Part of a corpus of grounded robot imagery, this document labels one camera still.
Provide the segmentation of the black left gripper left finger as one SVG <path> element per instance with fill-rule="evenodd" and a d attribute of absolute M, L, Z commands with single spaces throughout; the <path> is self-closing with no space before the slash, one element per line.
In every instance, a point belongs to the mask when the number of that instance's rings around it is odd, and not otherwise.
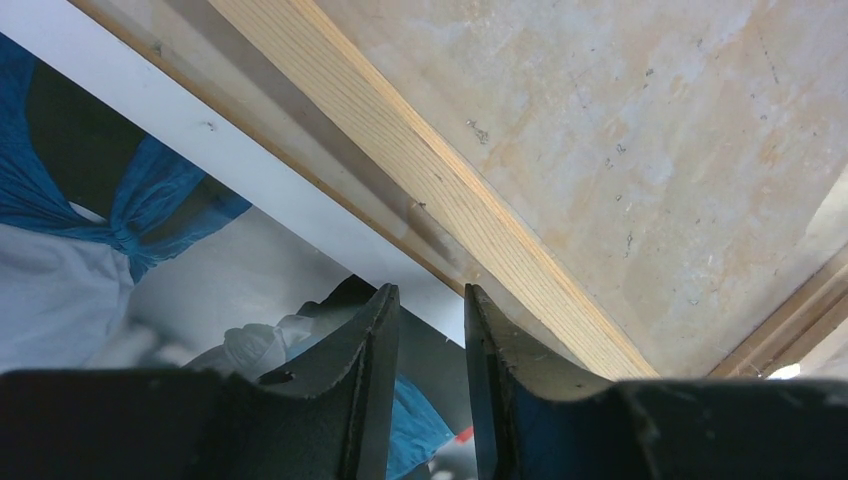
<path fill-rule="evenodd" d="M 382 479 L 399 291 L 256 381 L 213 370 L 1 377 L 5 479 Z"/>

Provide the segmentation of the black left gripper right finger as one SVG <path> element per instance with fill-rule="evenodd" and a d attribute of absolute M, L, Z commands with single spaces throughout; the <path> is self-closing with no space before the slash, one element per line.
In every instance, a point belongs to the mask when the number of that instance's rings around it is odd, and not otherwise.
<path fill-rule="evenodd" d="M 843 479 L 847 385 L 626 380 L 572 363 L 465 288 L 482 479 Z"/>

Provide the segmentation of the light wooden picture frame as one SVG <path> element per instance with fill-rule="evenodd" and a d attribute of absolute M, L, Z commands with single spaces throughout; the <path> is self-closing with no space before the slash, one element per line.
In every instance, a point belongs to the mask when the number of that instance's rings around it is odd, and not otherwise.
<path fill-rule="evenodd" d="M 847 240 L 843 1 L 217 1 L 609 378 L 763 374 Z"/>

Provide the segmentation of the printed colour photo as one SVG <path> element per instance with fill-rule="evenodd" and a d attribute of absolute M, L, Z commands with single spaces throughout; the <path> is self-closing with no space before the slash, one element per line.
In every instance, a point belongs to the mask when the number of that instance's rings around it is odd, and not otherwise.
<path fill-rule="evenodd" d="M 121 367 L 117 343 L 146 274 L 216 234 L 249 203 L 60 73 L 36 42 L 66 53 L 69 9 L 1 5 L 1 377 Z M 279 323 L 227 331 L 178 369 L 256 381 L 339 329 L 381 287 L 351 276 Z M 396 371 L 382 479 L 459 479 L 450 428 Z"/>

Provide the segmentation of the brown cardboard backing board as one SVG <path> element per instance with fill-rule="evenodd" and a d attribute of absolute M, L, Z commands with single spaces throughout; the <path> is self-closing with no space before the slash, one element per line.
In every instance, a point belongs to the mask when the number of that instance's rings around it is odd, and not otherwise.
<path fill-rule="evenodd" d="M 176 80 L 110 33 L 123 94 L 106 100 L 323 254 L 375 285 L 366 257 L 381 237 Z"/>

